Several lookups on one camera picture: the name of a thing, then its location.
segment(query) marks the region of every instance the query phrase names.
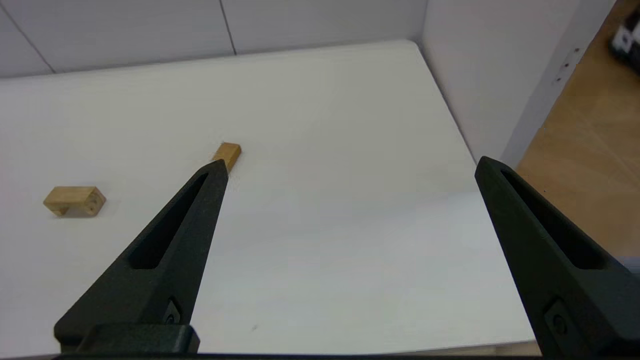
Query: wall seam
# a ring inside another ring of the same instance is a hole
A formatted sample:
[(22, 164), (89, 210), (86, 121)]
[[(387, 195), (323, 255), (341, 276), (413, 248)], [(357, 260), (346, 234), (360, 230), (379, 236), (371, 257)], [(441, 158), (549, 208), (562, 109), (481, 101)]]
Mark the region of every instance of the wall seam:
[(231, 29), (229, 29), (229, 21), (227, 20), (225, 6), (222, 4), (222, 0), (218, 0), (218, 2), (220, 3), (220, 10), (222, 10), (222, 17), (225, 19), (225, 26), (227, 27), (227, 34), (229, 34), (229, 40), (231, 41), (231, 48), (234, 51), (234, 55), (238, 55), (236, 51), (236, 45), (234, 44), (234, 38), (231, 36)]
[(31, 48), (36, 52), (36, 54), (38, 54), (38, 56), (40, 57), (40, 59), (42, 60), (42, 62), (45, 63), (45, 65), (47, 65), (47, 67), (49, 68), (49, 70), (51, 70), (51, 72), (53, 74), (56, 74), (55, 69), (53, 69), (53, 67), (51, 66), (51, 64), (47, 61), (47, 59), (44, 58), (44, 56), (42, 56), (42, 53), (40, 52), (40, 50), (38, 50), (38, 48), (36, 47), (36, 45), (31, 41), (31, 39), (27, 36), (27, 34), (24, 33), (24, 31), (22, 30), (22, 28), (18, 25), (18, 23), (13, 19), (13, 17), (11, 16), (11, 14), (9, 13), (9, 11), (7, 11), (7, 9), (4, 7), (4, 4), (2, 3), (2, 1), (0, 1), (0, 10), (2, 12), (4, 12), (4, 14), (7, 16), (7, 18), (9, 18), (9, 21), (11, 21), (11, 23), (13, 24), (13, 26), (15, 26), (15, 29), (18, 30), (18, 32), (24, 37), (24, 39), (27, 41), (27, 43), (31, 46)]

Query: wooden block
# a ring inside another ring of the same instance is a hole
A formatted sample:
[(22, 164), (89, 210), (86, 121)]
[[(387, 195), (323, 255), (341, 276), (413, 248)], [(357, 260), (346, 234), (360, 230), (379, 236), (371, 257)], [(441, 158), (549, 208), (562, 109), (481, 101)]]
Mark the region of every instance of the wooden block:
[(216, 151), (216, 154), (213, 156), (213, 161), (219, 159), (225, 160), (227, 173), (230, 173), (241, 152), (242, 149), (240, 148), (240, 145), (236, 143), (223, 142), (222, 145), (218, 147), (218, 151)]
[(64, 215), (69, 208), (78, 208), (95, 216), (105, 201), (107, 199), (95, 186), (56, 186), (43, 203), (59, 217)]

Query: white tabletop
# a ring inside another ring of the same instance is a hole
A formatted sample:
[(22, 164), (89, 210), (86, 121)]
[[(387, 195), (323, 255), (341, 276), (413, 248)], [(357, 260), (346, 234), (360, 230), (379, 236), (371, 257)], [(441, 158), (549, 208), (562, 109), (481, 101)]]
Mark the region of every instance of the white tabletop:
[[(362, 354), (533, 339), (415, 44), (0, 82), (0, 356), (56, 320), (222, 141), (227, 187), (191, 324), (201, 352)], [(53, 186), (95, 185), (95, 218)]]

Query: small wooden block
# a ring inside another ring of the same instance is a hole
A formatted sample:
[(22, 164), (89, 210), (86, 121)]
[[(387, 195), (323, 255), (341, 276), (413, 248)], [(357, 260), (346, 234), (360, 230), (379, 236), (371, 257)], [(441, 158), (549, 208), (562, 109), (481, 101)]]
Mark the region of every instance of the small wooden block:
[(238, 156), (240, 156), (241, 152), (242, 149), (240, 148), (240, 145), (236, 143), (223, 142), (222, 145), (218, 147), (218, 151), (216, 151), (216, 154), (213, 156), (212, 160), (225, 160), (227, 173), (230, 173), (231, 169), (234, 167), (234, 164), (236, 164), (236, 160), (238, 159)]
[(95, 216), (107, 201), (95, 186), (56, 186), (44, 199), (52, 213), (61, 217), (69, 208), (79, 208), (85, 213)]

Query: black object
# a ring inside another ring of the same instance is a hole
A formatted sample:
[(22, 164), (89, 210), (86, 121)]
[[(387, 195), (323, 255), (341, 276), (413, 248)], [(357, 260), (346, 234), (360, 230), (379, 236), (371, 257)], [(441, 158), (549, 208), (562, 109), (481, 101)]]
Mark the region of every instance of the black object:
[(640, 356), (640, 281), (505, 164), (476, 181), (543, 355)]
[[(75, 350), (83, 340), (102, 349), (95, 340), (85, 338), (89, 334), (104, 339), (105, 328), (89, 333), (96, 325), (189, 325), (226, 187), (224, 160), (202, 167), (191, 177), (58, 320), (54, 335), (62, 352)], [(139, 331), (128, 329), (131, 336), (142, 339)]]
[[(506, 165), (483, 157), (476, 181), (543, 355), (640, 356), (640, 281)], [(187, 182), (56, 324), (77, 350), (59, 359), (394, 357), (195, 354), (188, 323), (226, 184), (222, 160)]]
[(640, 75), (640, 6), (620, 24), (609, 41), (609, 50)]

